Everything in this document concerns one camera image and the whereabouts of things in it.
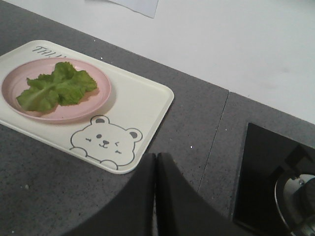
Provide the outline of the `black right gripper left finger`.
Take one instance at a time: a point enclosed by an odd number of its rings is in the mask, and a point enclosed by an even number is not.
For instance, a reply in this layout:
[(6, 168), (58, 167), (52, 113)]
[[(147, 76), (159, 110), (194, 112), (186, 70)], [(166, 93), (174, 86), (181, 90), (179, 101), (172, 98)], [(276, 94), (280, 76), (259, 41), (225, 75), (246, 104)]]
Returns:
[(133, 176), (105, 207), (65, 236), (151, 236), (156, 155), (143, 155)]

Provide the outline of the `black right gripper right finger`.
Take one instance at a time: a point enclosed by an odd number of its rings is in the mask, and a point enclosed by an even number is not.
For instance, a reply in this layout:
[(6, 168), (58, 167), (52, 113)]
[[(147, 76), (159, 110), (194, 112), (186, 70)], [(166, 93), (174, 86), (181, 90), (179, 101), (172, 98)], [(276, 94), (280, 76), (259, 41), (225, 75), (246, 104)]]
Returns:
[(168, 153), (157, 155), (156, 213), (160, 236), (247, 236), (192, 188)]

